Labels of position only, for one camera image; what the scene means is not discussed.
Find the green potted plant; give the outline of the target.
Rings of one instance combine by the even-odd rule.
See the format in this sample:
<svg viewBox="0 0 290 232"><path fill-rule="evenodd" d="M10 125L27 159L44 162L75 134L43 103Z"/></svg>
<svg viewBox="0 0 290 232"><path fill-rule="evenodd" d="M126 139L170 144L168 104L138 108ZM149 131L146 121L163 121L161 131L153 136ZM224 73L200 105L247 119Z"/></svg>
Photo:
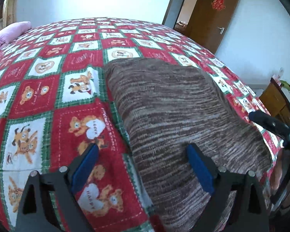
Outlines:
<svg viewBox="0 0 290 232"><path fill-rule="evenodd" d="M288 84L288 82L285 80L280 80L279 82L280 82L280 87L282 89L286 89L290 93L290 84Z"/></svg>

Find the red checkered cartoon bedspread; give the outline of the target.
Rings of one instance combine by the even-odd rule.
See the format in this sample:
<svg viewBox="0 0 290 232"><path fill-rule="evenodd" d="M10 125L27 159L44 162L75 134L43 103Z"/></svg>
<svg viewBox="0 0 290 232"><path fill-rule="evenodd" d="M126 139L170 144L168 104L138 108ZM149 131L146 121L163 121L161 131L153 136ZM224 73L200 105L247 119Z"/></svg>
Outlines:
<svg viewBox="0 0 290 232"><path fill-rule="evenodd" d="M265 110L209 50L166 26L84 18L32 28L0 49L0 231L15 231L32 171L55 172L90 143L101 156L76 199L93 229L164 231L102 70L122 58L202 69L242 119Z"/></svg>

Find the brown wooden door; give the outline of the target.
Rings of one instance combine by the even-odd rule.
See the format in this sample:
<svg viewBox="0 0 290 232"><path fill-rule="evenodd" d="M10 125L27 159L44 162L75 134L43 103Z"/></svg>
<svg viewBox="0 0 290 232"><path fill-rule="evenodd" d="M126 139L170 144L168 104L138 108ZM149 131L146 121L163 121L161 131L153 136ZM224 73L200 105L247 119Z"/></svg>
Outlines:
<svg viewBox="0 0 290 232"><path fill-rule="evenodd" d="M213 0L197 0L184 35L212 53L216 53L232 20L239 0L225 0L226 9L212 9ZM224 27L219 34L217 27Z"/></svg>

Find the red paper door decoration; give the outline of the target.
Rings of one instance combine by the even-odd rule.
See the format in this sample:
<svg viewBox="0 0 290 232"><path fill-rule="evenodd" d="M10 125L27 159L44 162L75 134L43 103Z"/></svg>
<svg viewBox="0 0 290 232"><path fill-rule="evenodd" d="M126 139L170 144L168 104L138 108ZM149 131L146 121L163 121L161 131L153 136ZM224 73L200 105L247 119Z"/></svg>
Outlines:
<svg viewBox="0 0 290 232"><path fill-rule="evenodd" d="M212 9L217 10L217 11L226 9L225 0L213 0L211 2L211 5L212 5Z"/></svg>

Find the brown knitted sweater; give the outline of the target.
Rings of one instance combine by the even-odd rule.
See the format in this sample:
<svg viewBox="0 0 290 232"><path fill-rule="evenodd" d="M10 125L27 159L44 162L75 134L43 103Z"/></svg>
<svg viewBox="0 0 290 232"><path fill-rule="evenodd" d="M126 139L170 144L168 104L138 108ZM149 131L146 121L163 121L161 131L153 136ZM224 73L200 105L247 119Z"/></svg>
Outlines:
<svg viewBox="0 0 290 232"><path fill-rule="evenodd" d="M128 58L107 63L104 73L133 161L166 231L189 231L210 198L188 163L190 143L231 172L253 170L261 178L272 166L261 133L203 70Z"/></svg>

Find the pink folded blanket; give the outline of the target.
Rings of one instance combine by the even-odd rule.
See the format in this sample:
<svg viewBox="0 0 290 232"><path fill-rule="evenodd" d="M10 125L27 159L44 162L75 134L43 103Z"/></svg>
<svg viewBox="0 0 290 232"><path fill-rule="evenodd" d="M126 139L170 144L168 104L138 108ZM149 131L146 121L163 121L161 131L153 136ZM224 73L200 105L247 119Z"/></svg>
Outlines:
<svg viewBox="0 0 290 232"><path fill-rule="evenodd" d="M0 48L11 43L29 29L31 29L30 21L13 23L3 28L0 30Z"/></svg>

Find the wooden bedside cabinet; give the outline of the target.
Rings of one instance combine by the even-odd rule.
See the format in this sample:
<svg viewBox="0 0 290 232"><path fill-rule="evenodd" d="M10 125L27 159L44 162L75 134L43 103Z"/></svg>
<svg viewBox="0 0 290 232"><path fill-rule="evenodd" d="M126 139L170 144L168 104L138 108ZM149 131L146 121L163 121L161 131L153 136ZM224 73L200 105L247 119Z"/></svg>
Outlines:
<svg viewBox="0 0 290 232"><path fill-rule="evenodd" d="M269 85L259 99L272 117L290 124L290 102L273 78L270 79Z"/></svg>

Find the yellow curtain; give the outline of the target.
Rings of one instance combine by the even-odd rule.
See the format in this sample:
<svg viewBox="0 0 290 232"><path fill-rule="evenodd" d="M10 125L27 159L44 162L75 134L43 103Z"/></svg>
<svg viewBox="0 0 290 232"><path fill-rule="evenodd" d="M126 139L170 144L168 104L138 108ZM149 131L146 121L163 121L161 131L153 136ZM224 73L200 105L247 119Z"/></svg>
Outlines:
<svg viewBox="0 0 290 232"><path fill-rule="evenodd" d="M16 0L4 0L2 12L3 28L16 22L15 10L16 10Z"/></svg>

